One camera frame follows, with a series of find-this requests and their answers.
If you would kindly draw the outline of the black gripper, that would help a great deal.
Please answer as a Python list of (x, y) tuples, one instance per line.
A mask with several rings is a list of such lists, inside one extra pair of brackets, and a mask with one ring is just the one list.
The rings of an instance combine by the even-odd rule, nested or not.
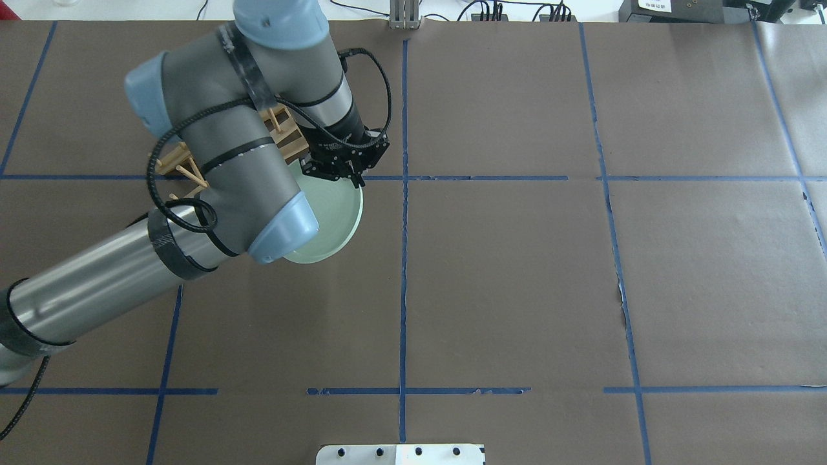
[(301, 127), (301, 133), (308, 142), (308, 154), (301, 157), (301, 172), (327, 181), (347, 180), (355, 189), (366, 186), (364, 171), (375, 168), (390, 146), (386, 134), (365, 126), (354, 126), (339, 134), (344, 144), (319, 129)]

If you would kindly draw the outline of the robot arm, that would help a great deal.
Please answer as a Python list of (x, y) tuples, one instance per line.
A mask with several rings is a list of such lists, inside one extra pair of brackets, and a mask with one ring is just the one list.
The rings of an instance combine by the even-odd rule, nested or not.
[(337, 50), (316, 1), (236, 1), (233, 20), (130, 71), (133, 111), (156, 138), (147, 214), (95, 246), (2, 290), (2, 386), (37, 361), (174, 287), (248, 254), (271, 263), (319, 231), (263, 112), (281, 105), (307, 141), (301, 172), (364, 187), (389, 147), (346, 77), (362, 48)]

